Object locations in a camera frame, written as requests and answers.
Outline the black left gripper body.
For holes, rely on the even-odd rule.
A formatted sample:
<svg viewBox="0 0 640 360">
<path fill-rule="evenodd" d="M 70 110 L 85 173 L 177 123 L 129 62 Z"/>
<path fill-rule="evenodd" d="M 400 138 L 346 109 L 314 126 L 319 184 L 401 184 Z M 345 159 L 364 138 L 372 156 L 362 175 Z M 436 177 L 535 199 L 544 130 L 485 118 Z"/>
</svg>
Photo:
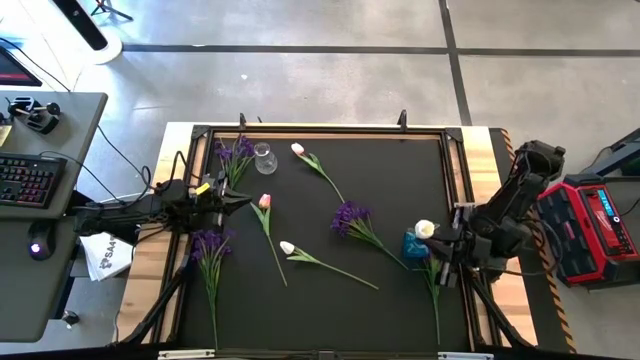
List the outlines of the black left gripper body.
<svg viewBox="0 0 640 360">
<path fill-rule="evenodd" d="M 212 213 L 212 224 L 215 228 L 223 228 L 225 195 L 227 192 L 228 175 L 219 172 L 215 176 L 206 174 L 200 185 L 192 185 L 189 195 L 193 201 L 190 210 L 190 221 L 199 224 L 206 214 Z"/>
</svg>

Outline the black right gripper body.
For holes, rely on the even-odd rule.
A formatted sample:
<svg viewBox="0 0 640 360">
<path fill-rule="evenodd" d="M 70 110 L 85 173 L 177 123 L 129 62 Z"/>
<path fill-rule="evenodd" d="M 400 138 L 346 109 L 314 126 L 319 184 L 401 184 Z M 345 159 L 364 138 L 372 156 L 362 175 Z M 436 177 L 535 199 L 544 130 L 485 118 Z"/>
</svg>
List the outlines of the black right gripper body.
<svg viewBox="0 0 640 360">
<path fill-rule="evenodd" d="M 476 204 L 455 204 L 452 210 L 452 228 L 455 240 L 452 245 L 451 262 L 459 268 L 459 273 L 470 282 L 475 275 L 477 257 L 474 255 L 476 238 L 480 232 L 481 214 Z"/>
</svg>

